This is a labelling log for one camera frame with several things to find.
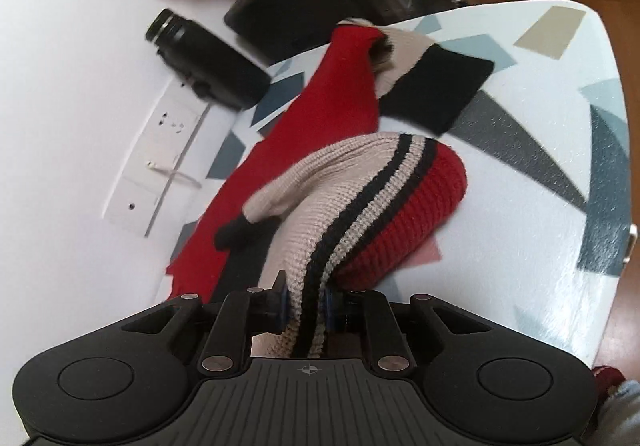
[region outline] pink geometric shape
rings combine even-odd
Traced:
[[[440,260],[442,260],[442,255],[440,254],[436,237],[431,235],[398,266],[398,269],[423,266],[432,262],[439,262]]]

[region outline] black plastic container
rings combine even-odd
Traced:
[[[171,9],[162,10],[145,37],[200,98],[251,108],[269,88],[271,78],[260,67]]]

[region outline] white wall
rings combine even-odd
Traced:
[[[187,196],[146,239],[101,219],[170,76],[144,33],[171,7],[234,44],[232,1],[0,0],[3,446],[26,437],[10,392],[25,361],[152,303]]]

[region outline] black stripe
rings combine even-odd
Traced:
[[[302,314],[300,316],[300,329],[296,344],[293,347],[291,357],[306,358],[311,348],[316,323],[318,321],[318,301],[320,296],[320,283],[324,266],[336,246],[340,243],[344,234],[358,218],[363,209],[375,198],[386,183],[393,177],[405,156],[409,152],[412,136],[401,134],[398,138],[398,146],[391,160],[380,170],[376,176],[358,193],[338,217],[329,225],[316,245],[309,263],[306,264],[305,285],[302,289]]]
[[[409,176],[407,181],[402,185],[398,195],[396,195],[389,205],[380,213],[378,218],[364,231],[356,245],[351,248],[351,251],[347,253],[341,264],[348,264],[355,256],[365,249],[373,239],[379,235],[388,223],[396,216],[398,211],[409,200],[409,197],[414,193],[415,189],[420,185],[420,182],[431,168],[433,160],[436,157],[437,141],[434,139],[424,140],[424,148],[422,149],[422,155],[420,160],[416,163],[414,171]]]

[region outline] black fabric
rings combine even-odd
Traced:
[[[494,70],[494,63],[429,47],[380,98],[380,114],[423,126],[438,136],[451,128]]]
[[[356,245],[353,246],[351,251],[349,251],[344,257],[341,264],[348,264],[354,256],[366,248],[373,241],[376,235],[379,235],[386,228],[389,222],[393,220],[398,211],[400,211],[400,208],[404,206],[411,194],[420,185],[420,182],[429,171],[429,168],[431,168],[433,160],[436,157],[436,146],[437,141],[435,139],[424,140],[424,148],[422,149],[420,160],[416,164],[415,169],[407,182],[404,183],[398,192],[398,195],[396,195],[382,213],[380,213],[380,216],[378,216],[378,218],[373,221],[372,225],[364,231]]]
[[[300,329],[296,344],[293,347],[292,358],[306,358],[311,348],[316,323],[318,321],[318,301],[320,296],[320,284],[324,266],[334,252],[335,247],[344,237],[344,233],[355,222],[363,209],[385,187],[386,183],[396,173],[411,146],[412,136],[401,134],[398,146],[393,157],[387,165],[356,195],[338,217],[329,225],[324,235],[316,245],[309,263],[306,265],[305,284],[302,288],[302,314],[300,316]]]
[[[232,291],[258,285],[273,235],[280,222],[279,217],[268,217],[251,224],[240,215],[218,230],[216,248],[230,249],[230,252],[209,302],[222,302]]]

